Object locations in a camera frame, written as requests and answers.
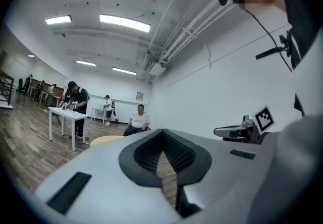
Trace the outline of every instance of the wooden floor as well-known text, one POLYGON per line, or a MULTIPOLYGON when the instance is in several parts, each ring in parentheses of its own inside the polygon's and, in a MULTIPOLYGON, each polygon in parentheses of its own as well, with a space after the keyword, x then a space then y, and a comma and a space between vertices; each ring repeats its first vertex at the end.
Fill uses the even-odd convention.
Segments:
MULTIPOLYGON (((72 160, 89 144, 75 140, 76 151, 68 137, 71 123, 66 121, 65 136, 55 117, 52 119, 53 140, 49 140, 48 116, 45 104, 34 102, 29 96, 16 94, 14 109, 0 109, 0 154, 12 179, 29 190, 37 186, 52 172, 72 160)), ((107 127, 101 120, 86 120, 89 142, 105 135, 123 135, 126 124, 107 127)), ((157 174, 163 180, 163 194, 174 207, 176 202, 176 174, 162 154, 157 174)))

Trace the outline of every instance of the white wall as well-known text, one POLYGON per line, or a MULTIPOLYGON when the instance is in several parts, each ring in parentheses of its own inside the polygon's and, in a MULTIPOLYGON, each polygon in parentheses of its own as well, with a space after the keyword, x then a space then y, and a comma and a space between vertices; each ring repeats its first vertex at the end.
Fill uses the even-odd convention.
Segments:
MULTIPOLYGON (((127 123, 130 115, 137 110, 138 104, 144 104, 145 111, 150 114, 150 84, 117 74, 100 73, 91 71, 87 67, 82 68, 77 67, 74 70, 73 77, 65 82, 65 86, 69 81, 75 81, 78 86, 89 92, 91 99, 87 107, 88 115, 91 114, 93 107, 103 108, 106 95, 116 102, 116 117, 119 118, 119 122, 127 123), (144 93, 143 101, 136 100, 137 92, 144 93)), ((102 119, 102 114, 98 113, 98 118, 102 119)))
POLYGON ((20 78, 25 79, 32 73, 35 58, 28 57, 30 51, 2 24, 0 29, 0 47, 8 56, 5 58, 1 70, 13 77, 18 84, 20 78))
MULTIPOLYGON (((279 35, 290 29, 286 14, 276 8, 254 13, 280 45, 279 35)), ((265 104, 276 121, 269 131, 300 118, 293 109, 291 73, 280 56, 255 59, 273 46, 253 18, 234 8, 186 46, 154 81, 151 127, 216 139, 214 128, 240 124, 243 115, 265 104), (211 51, 211 69, 203 42, 211 51)))
POLYGON ((24 10, 23 1, 13 2, 8 8, 7 14, 4 18, 5 24, 20 40, 20 42, 32 51, 35 56, 62 75, 70 77, 70 66, 60 59, 60 55, 62 54, 61 49, 59 49, 54 42, 46 43, 43 41, 49 39, 49 36, 52 35, 52 33, 49 31, 43 31, 41 32, 41 38, 37 36, 30 28, 28 18, 25 18, 26 14, 24 13, 24 10))
POLYGON ((42 61, 37 61, 32 68, 33 78, 39 81, 44 80, 48 84, 56 83, 58 87, 64 88, 67 78, 55 71, 42 61))

